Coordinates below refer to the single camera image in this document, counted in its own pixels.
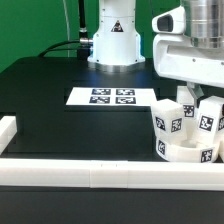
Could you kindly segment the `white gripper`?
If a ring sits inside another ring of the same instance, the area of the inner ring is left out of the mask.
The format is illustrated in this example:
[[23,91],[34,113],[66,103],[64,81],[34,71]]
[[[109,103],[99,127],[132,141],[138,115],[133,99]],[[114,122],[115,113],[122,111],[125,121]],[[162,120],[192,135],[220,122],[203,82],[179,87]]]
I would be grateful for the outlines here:
[[157,34],[153,59],[159,76],[188,82],[195,107],[204,96],[199,84],[224,88],[224,48],[196,48],[184,35]]

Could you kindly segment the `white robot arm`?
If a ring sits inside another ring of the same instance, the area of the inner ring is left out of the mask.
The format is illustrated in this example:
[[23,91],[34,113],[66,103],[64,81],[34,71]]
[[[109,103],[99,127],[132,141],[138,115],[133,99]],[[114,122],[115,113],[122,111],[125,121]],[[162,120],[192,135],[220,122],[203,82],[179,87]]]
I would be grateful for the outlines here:
[[[136,0],[99,0],[99,28],[88,57],[91,68],[126,72],[144,64],[135,29]],[[224,88],[224,0],[180,0],[153,18],[157,74],[187,83],[194,98],[201,85]]]

